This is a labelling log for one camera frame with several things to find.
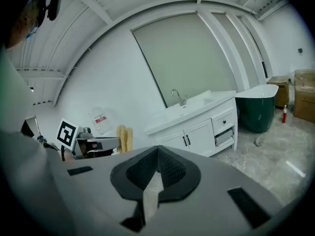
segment freestanding bathtub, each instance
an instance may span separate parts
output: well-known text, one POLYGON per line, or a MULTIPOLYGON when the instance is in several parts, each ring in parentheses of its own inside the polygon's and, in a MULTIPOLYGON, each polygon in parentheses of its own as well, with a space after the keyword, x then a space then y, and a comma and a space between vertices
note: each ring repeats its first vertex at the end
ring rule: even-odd
POLYGON ((236 94, 241 123, 255 133, 266 132, 272 123, 277 85, 258 85, 236 94))

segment marble floor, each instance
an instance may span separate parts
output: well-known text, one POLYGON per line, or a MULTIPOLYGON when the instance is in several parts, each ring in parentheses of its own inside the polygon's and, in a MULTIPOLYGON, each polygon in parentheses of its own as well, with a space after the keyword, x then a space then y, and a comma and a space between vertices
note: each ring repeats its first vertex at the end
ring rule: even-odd
MULTIPOLYGON (((315 124, 295 118, 288 110, 286 123, 283 111, 275 109, 270 129, 264 134, 247 131, 239 125, 236 151, 227 148, 214 156, 232 165, 268 189, 285 206, 303 194, 315 165, 315 124), (260 147, 255 139, 263 135, 260 147)), ((146 221, 158 208, 158 193, 163 190, 159 173, 144 191, 146 221)))

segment faucet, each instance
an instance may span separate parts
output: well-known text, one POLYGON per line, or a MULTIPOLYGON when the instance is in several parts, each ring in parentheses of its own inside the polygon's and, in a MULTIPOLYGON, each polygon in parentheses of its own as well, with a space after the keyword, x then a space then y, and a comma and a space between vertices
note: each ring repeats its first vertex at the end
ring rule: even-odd
POLYGON ((186 105, 186 97, 187 97, 187 95, 185 95, 185 99, 182 99, 176 89, 173 89, 173 90, 172 90, 172 96, 173 96, 173 93, 174 93, 174 92, 177 92, 179 105, 180 105, 180 106, 186 105))

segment drawer handle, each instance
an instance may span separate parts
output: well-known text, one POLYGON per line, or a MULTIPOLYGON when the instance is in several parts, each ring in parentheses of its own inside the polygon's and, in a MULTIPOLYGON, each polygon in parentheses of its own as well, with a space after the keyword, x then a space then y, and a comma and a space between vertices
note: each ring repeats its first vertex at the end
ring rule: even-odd
POLYGON ((189 137, 188 137, 188 135, 186 135, 186 137, 187 137, 187 139, 188 139, 188 144, 190 145, 190 140, 189 140, 189 137))
POLYGON ((186 140, 185 140, 185 136, 183 136, 183 139, 184 139, 185 145, 187 146, 187 143, 186 143, 186 140))

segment red bottle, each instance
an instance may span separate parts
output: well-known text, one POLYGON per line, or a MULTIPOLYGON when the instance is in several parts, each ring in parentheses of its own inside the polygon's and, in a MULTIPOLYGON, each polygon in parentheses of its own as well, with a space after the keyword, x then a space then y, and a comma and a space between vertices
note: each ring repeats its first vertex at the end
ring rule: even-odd
POLYGON ((284 106, 284 109, 283 109, 282 123, 285 123, 285 119, 286 119, 286 105, 284 106))

